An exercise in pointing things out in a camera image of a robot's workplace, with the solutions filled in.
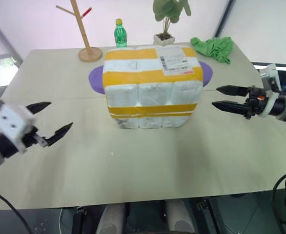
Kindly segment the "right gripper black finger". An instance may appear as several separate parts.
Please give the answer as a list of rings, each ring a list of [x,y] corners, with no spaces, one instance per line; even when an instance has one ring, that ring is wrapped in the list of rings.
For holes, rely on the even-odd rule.
[[[247,87],[224,85],[216,88],[217,91],[228,96],[246,96],[249,92]]]
[[[216,107],[217,109],[224,111],[224,112],[234,113],[234,114],[238,114],[242,116],[245,116],[247,114],[247,106],[243,104],[238,104],[236,102],[215,101],[215,102],[212,102],[212,105]]]

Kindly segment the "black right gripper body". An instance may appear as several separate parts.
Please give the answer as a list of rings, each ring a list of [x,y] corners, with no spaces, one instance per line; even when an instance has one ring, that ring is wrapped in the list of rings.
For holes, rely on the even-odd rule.
[[[257,88],[250,86],[247,88],[248,98],[246,99],[244,105],[248,107],[248,111],[244,114],[246,119],[251,119],[251,117],[260,114],[267,103],[266,92],[263,88]]]

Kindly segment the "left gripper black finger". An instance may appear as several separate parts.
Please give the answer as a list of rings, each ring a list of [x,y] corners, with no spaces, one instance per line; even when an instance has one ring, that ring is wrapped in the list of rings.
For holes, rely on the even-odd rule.
[[[42,111],[43,109],[45,109],[50,104],[51,104],[51,102],[47,102],[47,101],[33,103],[30,105],[27,105],[26,109],[28,109],[32,114],[36,114],[36,113]]]
[[[63,138],[66,135],[66,133],[69,131],[69,129],[71,128],[72,125],[73,125],[73,122],[61,127],[57,131],[55,131],[53,136],[46,139],[47,145],[51,146],[54,143],[56,143],[57,141],[59,141],[61,138]]]

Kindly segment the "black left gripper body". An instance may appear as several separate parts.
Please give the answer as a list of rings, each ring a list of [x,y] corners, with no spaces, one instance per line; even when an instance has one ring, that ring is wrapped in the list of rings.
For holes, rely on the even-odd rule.
[[[26,148],[29,148],[34,144],[39,144],[41,147],[48,146],[46,139],[38,134],[38,129],[35,126],[29,133],[23,136],[22,142]]]

